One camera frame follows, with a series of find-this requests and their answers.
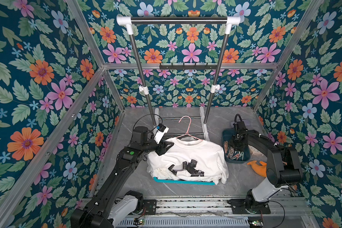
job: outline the orange rubber fish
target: orange rubber fish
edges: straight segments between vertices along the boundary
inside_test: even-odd
[[[260,161],[261,165],[256,164],[256,160],[250,161],[247,164],[251,165],[252,169],[260,176],[266,177],[266,162]]]

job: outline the gray marble floor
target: gray marble floor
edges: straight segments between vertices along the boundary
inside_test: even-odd
[[[115,164],[115,159],[118,152],[128,144],[131,135],[132,127],[137,119],[145,114],[148,114],[147,108],[127,108],[125,116],[116,139],[111,158],[108,161],[109,166],[105,171],[107,177]],[[249,107],[214,107],[211,108],[208,118],[207,128],[209,132],[210,141],[222,145],[222,131],[226,128],[231,128],[231,121],[234,121],[234,116],[239,113],[248,129],[255,129],[263,132],[255,113]],[[199,116],[199,108],[160,108],[160,116],[162,117],[181,117]],[[185,133],[189,121],[183,120],[178,123],[178,120],[165,120],[164,124],[170,128],[170,133]],[[137,125],[144,125],[152,128],[152,122],[149,116],[141,119]],[[200,119],[193,119],[190,127],[190,132],[201,132]],[[252,157],[255,160],[266,160],[266,157]],[[120,196],[123,196],[127,191],[134,190],[143,193],[144,197],[152,196],[186,196],[186,195],[240,195],[246,194],[251,188],[256,187],[264,178],[257,175],[246,163],[234,164],[228,163],[229,178],[226,184],[221,182],[218,185],[187,185],[187,184],[166,184],[157,183],[153,180],[151,175],[146,172],[147,162],[142,161],[137,167],[136,171],[129,177]]]

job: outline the white joint fitting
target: white joint fitting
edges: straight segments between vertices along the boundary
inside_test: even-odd
[[[219,90],[220,85],[211,85],[210,92],[215,93],[215,90]]]
[[[148,90],[148,86],[146,87],[139,86],[139,92],[144,92],[145,95],[150,94],[150,91]]]
[[[239,25],[240,22],[241,22],[240,17],[228,16],[224,34],[230,34],[230,31],[232,30],[232,26]]]

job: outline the plastic hanger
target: plastic hanger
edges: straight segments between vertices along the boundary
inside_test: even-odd
[[[183,116],[183,117],[181,117],[181,119],[179,120],[179,122],[180,122],[184,117],[188,117],[188,118],[190,119],[189,127],[187,128],[187,131],[186,131],[186,133],[185,133],[184,135],[177,136],[176,138],[179,138],[179,137],[188,135],[188,136],[190,136],[190,137],[193,137],[194,139],[199,139],[199,138],[196,138],[196,137],[194,137],[194,136],[192,136],[192,135],[189,134],[189,128],[190,128],[190,125],[192,124],[192,119],[191,119],[190,116]]]

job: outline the cable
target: cable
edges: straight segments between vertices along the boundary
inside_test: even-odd
[[[281,207],[283,208],[283,210],[284,210],[284,217],[283,217],[283,220],[280,222],[279,225],[272,227],[272,228],[276,228],[276,227],[279,227],[279,226],[283,223],[283,221],[284,221],[284,219],[285,219],[285,209],[284,209],[283,205],[281,205],[281,203],[279,203],[279,202],[272,201],[272,200],[270,200],[270,202],[275,202],[275,203],[280,204],[280,206],[281,206]]]

